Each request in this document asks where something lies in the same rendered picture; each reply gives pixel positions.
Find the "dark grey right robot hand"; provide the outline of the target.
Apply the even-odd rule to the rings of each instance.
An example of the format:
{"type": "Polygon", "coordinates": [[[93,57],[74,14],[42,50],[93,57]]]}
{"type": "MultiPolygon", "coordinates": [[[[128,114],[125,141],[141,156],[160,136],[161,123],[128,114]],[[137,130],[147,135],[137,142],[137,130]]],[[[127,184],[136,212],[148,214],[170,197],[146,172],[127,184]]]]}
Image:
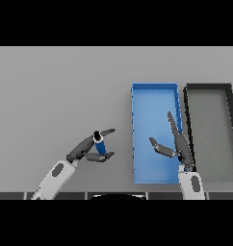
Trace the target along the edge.
{"type": "Polygon", "coordinates": [[[154,148],[154,151],[169,158],[177,157],[186,169],[193,168],[194,162],[188,141],[184,137],[184,135],[178,131],[176,123],[170,111],[168,112],[168,122],[174,137],[175,149],[172,150],[171,148],[158,143],[154,137],[151,137],[149,140],[154,148]]]}

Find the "blue bin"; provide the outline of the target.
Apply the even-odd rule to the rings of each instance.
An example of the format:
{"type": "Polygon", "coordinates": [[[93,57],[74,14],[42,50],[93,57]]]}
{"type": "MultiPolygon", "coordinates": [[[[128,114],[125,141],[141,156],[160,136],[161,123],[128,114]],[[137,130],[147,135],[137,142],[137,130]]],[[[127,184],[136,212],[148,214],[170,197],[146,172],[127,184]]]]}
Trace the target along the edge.
{"type": "Polygon", "coordinates": [[[133,83],[131,93],[134,183],[177,184],[178,158],[156,153],[149,139],[153,137],[159,144],[175,149],[168,112],[182,132],[178,84],[133,83]]]}

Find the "dark grey bin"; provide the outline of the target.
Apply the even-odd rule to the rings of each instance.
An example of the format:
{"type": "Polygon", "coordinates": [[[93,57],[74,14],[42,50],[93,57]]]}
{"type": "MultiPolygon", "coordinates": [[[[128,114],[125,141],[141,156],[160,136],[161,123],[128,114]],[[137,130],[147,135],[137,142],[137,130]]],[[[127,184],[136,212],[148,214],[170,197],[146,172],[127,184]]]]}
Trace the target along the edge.
{"type": "Polygon", "coordinates": [[[233,182],[231,84],[187,84],[184,104],[196,171],[203,182],[233,182]]]}

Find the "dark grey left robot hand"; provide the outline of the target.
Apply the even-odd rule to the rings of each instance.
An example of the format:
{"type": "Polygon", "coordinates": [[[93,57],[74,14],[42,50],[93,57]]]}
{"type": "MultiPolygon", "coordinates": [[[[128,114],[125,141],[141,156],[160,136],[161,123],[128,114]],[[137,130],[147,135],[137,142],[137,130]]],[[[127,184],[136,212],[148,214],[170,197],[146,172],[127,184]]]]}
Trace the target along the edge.
{"type": "MultiPolygon", "coordinates": [[[[104,130],[101,133],[104,137],[108,134],[111,134],[115,131],[115,129],[104,130]]],[[[88,161],[96,161],[96,162],[104,162],[108,160],[114,152],[107,152],[102,155],[99,154],[95,148],[95,144],[93,141],[93,134],[86,137],[82,140],[69,154],[66,155],[66,159],[73,163],[74,161],[81,160],[82,158],[86,158],[88,161]]]]}

